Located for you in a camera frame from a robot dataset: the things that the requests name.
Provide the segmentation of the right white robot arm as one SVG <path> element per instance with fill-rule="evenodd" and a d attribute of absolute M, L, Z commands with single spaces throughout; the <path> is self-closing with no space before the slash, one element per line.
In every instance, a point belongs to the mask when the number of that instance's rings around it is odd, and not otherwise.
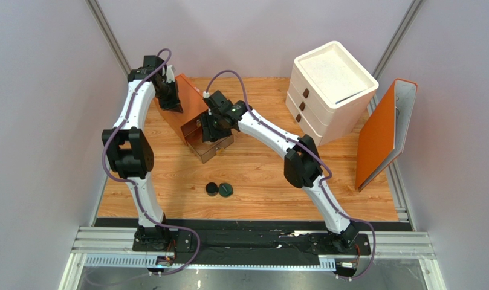
<path fill-rule="evenodd" d="M 334 241 L 351 247 L 358 236 L 354 221 L 346 214 L 333 195 L 323 174 L 325 166 L 314 140 L 299 137 L 276 126 L 244 101 L 232 103 L 221 91 L 203 92 L 209 113 L 202 118 L 204 139 L 215 140 L 238 131 L 247 134 L 275 151 L 283 159 L 283 175 L 293 187 L 302 189 L 322 215 Z"/>

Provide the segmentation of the dark green round compact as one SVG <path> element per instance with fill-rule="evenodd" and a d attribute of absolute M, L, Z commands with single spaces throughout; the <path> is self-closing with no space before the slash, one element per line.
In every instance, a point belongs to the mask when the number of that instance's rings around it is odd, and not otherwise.
<path fill-rule="evenodd" d="M 220 185 L 218 187 L 218 193 L 220 196 L 227 198 L 234 193 L 234 190 L 233 190 L 233 187 L 231 184 L 223 182 L 223 183 L 220 183 Z"/>

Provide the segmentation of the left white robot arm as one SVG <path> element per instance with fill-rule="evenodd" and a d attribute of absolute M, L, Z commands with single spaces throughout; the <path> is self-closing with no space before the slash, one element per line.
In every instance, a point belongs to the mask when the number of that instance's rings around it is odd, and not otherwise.
<path fill-rule="evenodd" d="M 143 127 L 153 99 L 165 111 L 183 112 L 174 69 L 167 59 L 148 55 L 128 74 L 128 95 L 112 129 L 102 132 L 103 166 L 108 176 L 127 184 L 138 211 L 135 241 L 159 249 L 170 243 L 164 211 L 158 205 L 151 171 L 154 153 Z"/>

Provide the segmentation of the orange drawer box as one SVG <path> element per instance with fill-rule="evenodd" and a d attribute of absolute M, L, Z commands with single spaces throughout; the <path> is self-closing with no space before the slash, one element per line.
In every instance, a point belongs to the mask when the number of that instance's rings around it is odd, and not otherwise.
<path fill-rule="evenodd" d="M 206 112 L 208 107 L 204 103 L 202 92 L 185 74 L 177 75 L 175 80 L 178 84 L 178 94 L 183 112 L 162 110 L 156 98 L 154 103 L 166 123 L 174 130 L 180 140 L 187 145 L 187 137 L 189 135 L 201 133 L 201 126 L 198 126 L 199 116 Z"/>

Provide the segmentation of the clear bottom drawer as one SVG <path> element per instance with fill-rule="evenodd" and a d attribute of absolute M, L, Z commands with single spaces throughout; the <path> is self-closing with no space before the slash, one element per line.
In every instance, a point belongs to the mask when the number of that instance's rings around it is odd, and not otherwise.
<path fill-rule="evenodd" d="M 213 157 L 221 154 L 233 144 L 233 136 L 222 138 L 216 142 L 203 142 L 200 135 L 192 135 L 186 138 L 187 145 L 194 155 L 205 164 Z"/>

